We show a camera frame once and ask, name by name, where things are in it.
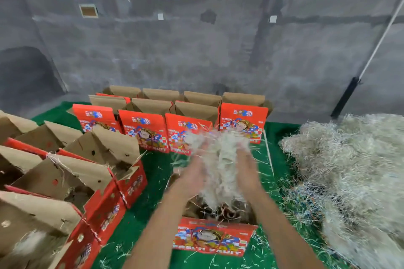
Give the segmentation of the white pole with black grip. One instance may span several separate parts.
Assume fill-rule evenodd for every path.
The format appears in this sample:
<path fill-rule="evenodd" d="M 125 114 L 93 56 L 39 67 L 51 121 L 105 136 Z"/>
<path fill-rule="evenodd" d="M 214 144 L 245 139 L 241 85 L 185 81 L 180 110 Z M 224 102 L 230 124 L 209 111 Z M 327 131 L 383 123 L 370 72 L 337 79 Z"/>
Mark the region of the white pole with black grip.
<path fill-rule="evenodd" d="M 391 18 L 389 19 L 383 33 L 379 37 L 376 45 L 374 46 L 371 54 L 369 55 L 366 63 L 360 68 L 357 74 L 351 79 L 348 86 L 346 87 L 344 93 L 341 95 L 339 101 L 337 102 L 336 106 L 332 110 L 330 114 L 331 120 L 336 120 L 341 115 L 342 110 L 346 106 L 348 100 L 351 98 L 352 94 L 354 93 L 357 86 L 361 83 L 361 79 L 364 76 L 365 72 L 367 71 L 368 67 L 370 66 L 371 62 L 373 61 L 376 53 L 378 52 L 379 48 L 381 47 L 382 42 L 384 41 L 385 37 L 387 36 L 390 28 L 392 27 L 393 23 L 395 22 L 402 6 L 404 6 L 404 0 L 399 0 L 398 5 L 395 7 Z"/>

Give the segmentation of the person's right forearm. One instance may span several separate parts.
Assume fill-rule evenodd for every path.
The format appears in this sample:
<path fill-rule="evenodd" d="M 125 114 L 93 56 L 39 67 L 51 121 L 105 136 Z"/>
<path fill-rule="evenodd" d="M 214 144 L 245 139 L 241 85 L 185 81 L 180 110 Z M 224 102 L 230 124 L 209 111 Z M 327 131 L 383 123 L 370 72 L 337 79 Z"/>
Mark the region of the person's right forearm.
<path fill-rule="evenodd" d="M 313 249 L 262 189 L 252 190 L 245 198 L 264 230 L 279 269 L 324 269 Z"/>

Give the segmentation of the person's left hand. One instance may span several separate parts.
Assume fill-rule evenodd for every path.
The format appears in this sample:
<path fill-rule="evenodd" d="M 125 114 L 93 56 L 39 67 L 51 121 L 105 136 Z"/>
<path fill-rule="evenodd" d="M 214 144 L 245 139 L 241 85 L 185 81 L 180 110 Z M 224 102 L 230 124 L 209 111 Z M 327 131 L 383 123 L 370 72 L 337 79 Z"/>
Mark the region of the person's left hand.
<path fill-rule="evenodd" d="M 198 195 L 206 183 L 206 168 L 205 171 L 187 171 L 187 166 L 180 172 L 172 188 L 176 200 L 181 202 L 186 202 Z"/>

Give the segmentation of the open red cartoon-print carton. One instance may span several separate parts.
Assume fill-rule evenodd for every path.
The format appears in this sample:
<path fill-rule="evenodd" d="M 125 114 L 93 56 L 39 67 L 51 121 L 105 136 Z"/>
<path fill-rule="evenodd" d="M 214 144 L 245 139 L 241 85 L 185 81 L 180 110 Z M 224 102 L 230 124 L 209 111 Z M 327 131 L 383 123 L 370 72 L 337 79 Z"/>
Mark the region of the open red cartoon-print carton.
<path fill-rule="evenodd" d="M 242 257 L 257 228 L 249 203 L 222 203 L 214 210 L 196 195 L 186 204 L 173 249 Z"/>

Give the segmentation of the group of red fruit boxes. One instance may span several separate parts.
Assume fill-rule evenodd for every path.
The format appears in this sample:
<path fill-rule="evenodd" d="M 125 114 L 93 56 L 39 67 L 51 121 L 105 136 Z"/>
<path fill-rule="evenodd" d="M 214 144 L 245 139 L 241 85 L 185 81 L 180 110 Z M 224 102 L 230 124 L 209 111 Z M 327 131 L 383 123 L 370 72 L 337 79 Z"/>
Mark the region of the group of red fruit boxes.
<path fill-rule="evenodd" d="M 174 90 L 110 86 L 90 95 L 91 105 L 69 111 L 84 132 L 101 125 L 135 137 L 146 150 L 191 154 L 189 134 L 235 129 L 259 144 L 272 103 L 264 95 L 225 92 L 222 96 Z"/>
<path fill-rule="evenodd" d="M 0 269 L 91 269 L 147 185 L 135 140 L 0 110 Z"/>

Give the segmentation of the large shredded paper pile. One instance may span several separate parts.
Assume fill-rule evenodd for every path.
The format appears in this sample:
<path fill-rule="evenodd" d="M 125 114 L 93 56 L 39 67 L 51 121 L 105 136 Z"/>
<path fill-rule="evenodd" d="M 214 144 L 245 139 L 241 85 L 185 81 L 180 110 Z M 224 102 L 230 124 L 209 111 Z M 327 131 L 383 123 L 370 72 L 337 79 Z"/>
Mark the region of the large shredded paper pile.
<path fill-rule="evenodd" d="M 355 269 L 404 269 L 404 116 L 307 122 L 279 142 L 296 184 L 287 200 Z"/>

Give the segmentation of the person's left forearm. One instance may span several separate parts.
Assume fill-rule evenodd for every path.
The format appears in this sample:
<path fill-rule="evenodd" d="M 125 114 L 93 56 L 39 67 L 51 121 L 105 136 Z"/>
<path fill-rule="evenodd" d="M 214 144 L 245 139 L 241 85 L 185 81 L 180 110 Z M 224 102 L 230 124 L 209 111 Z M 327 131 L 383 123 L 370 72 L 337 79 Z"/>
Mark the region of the person's left forearm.
<path fill-rule="evenodd" d="M 162 197 L 122 269 L 168 269 L 186 203 L 200 187 L 175 183 Z"/>

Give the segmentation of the thin white strip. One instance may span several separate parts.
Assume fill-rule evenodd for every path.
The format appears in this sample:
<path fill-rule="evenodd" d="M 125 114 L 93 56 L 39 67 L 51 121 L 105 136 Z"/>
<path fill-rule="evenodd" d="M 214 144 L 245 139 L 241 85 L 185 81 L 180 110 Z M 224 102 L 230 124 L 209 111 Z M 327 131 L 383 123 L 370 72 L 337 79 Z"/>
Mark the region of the thin white strip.
<path fill-rule="evenodd" d="M 272 164 L 272 160 L 271 160 L 271 153 L 270 153 L 269 143 L 268 143 L 268 140 L 267 140 L 265 129 L 263 130 L 262 136 L 264 137 L 265 147 L 266 147 L 266 151 L 267 151 L 267 158 L 268 158 L 268 162 L 269 162 L 270 169 L 271 169 L 271 172 L 272 172 L 272 176 L 275 179 L 273 164 Z"/>

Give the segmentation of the green table cloth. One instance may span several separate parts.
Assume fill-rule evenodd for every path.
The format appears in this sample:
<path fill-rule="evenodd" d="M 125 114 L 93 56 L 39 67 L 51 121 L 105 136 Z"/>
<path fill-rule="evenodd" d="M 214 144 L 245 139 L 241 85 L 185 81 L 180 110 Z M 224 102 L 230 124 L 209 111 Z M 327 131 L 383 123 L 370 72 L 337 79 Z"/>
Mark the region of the green table cloth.
<path fill-rule="evenodd" d="M 278 146 L 278 142 L 283 137 L 295 133 L 298 128 L 298 124 L 274 122 L 265 124 L 275 179 L 268 162 L 264 140 L 253 151 L 254 157 L 259 161 L 263 186 L 279 205 L 282 204 L 279 188 L 288 185 L 286 180 L 291 175 L 291 162 Z M 182 159 L 185 159 L 185 156 L 160 152 L 148 152 L 143 156 L 142 163 L 148 185 L 136 203 L 126 212 L 108 244 L 101 249 L 92 269 L 121 269 L 126 255 L 136 243 L 154 208 L 158 205 L 173 166 L 178 166 Z M 295 219 L 293 214 L 293 212 L 287 213 L 292 225 L 313 247 L 327 269 L 350 269 L 345 261 L 336 259 L 335 255 L 325 248 L 324 241 L 313 226 L 304 225 Z M 264 242 L 262 229 L 259 228 L 243 257 L 174 250 L 170 269 L 278 269 L 278 267 L 267 242 Z"/>

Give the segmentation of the handful of shredded paper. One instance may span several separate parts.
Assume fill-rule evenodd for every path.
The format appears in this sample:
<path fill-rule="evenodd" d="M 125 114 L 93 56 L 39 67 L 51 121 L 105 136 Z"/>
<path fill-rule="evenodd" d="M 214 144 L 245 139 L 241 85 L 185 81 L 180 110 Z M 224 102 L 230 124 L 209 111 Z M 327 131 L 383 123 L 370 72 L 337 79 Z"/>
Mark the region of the handful of shredded paper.
<path fill-rule="evenodd" d="M 237 150 L 250 150 L 250 139 L 241 132 L 230 129 L 221 132 L 186 133 L 185 142 L 192 153 L 203 144 L 208 145 L 200 155 L 206 173 L 206 184 L 198 193 L 202 201 L 212 210 L 224 204 L 246 204 L 238 184 L 236 164 Z"/>

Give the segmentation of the small square wall vent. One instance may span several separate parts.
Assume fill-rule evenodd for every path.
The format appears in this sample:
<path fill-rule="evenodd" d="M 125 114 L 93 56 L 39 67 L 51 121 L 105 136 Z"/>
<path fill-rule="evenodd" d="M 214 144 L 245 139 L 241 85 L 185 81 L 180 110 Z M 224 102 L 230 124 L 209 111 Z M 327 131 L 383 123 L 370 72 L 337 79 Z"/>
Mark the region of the small square wall vent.
<path fill-rule="evenodd" d="M 95 4 L 79 4 L 83 18 L 98 18 L 98 10 Z"/>

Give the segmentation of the person's right hand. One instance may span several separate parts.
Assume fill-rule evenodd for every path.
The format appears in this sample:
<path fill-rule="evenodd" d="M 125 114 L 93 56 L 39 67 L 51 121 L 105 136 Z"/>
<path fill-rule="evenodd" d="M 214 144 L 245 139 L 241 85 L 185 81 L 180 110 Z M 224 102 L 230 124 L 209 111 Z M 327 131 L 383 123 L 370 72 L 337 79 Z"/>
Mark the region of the person's right hand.
<path fill-rule="evenodd" d="M 259 171 L 257 172 L 238 172 L 237 171 L 238 186 L 244 196 L 245 200 L 251 204 L 255 198 L 265 193 L 262 187 Z"/>

